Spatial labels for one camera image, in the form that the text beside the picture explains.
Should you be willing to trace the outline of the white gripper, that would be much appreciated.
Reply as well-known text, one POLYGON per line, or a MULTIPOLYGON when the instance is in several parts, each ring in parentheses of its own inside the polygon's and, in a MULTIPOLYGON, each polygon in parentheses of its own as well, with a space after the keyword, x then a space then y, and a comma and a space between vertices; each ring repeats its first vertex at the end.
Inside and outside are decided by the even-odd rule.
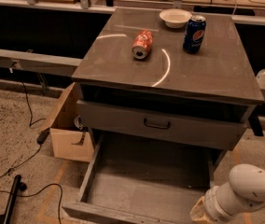
POLYGON ((214 186, 206 191, 192 207, 190 218, 194 224, 212 224, 213 223, 228 223, 230 215, 228 215, 219 205, 216 191, 218 186, 214 186))

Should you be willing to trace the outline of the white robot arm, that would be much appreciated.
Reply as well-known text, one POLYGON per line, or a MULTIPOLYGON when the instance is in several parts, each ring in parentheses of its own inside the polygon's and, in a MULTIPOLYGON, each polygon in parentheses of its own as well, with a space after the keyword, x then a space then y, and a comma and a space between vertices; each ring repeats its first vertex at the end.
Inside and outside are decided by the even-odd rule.
POLYGON ((251 164, 234 166, 229 179, 213 186, 190 211, 195 224, 225 224, 242 213, 265 209, 265 170, 251 164))

